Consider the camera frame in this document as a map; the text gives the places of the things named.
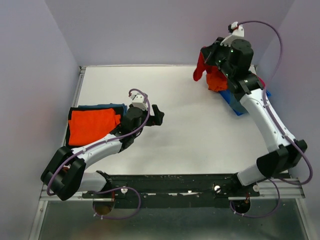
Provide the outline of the red t shirt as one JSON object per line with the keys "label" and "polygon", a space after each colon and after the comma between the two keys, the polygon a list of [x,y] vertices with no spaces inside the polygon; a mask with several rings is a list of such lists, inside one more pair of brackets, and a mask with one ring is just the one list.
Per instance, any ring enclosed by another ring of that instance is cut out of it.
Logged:
{"label": "red t shirt", "polygon": [[202,47],[198,56],[196,68],[193,72],[193,80],[195,82],[199,81],[203,76],[203,73],[206,72],[210,74],[213,70],[213,66],[207,64],[208,58],[211,56],[212,51],[210,47]]}

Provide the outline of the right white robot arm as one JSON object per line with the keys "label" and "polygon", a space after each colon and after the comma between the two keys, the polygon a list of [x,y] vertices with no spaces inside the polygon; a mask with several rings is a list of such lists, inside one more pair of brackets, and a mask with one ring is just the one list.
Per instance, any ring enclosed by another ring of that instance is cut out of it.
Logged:
{"label": "right white robot arm", "polygon": [[249,113],[268,150],[254,165],[238,172],[230,183],[230,191],[241,196],[247,192],[248,185],[295,167],[308,146],[285,127],[264,93],[262,81],[250,71],[254,55],[250,42],[235,39],[225,46],[223,40],[219,37],[201,48],[199,58],[205,69],[216,67],[226,77],[228,90]]}

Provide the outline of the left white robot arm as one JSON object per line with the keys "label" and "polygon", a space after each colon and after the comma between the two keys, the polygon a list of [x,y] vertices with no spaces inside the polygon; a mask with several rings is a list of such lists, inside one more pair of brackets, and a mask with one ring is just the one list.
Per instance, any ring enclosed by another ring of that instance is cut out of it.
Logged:
{"label": "left white robot arm", "polygon": [[153,115],[148,110],[130,105],[120,122],[94,142],[76,148],[60,147],[41,174],[41,181],[47,186],[49,196],[56,195],[62,201],[78,192],[95,192],[104,198],[110,194],[111,181],[102,172],[85,170],[111,155],[130,147],[144,127],[160,126],[164,112],[152,105]]}

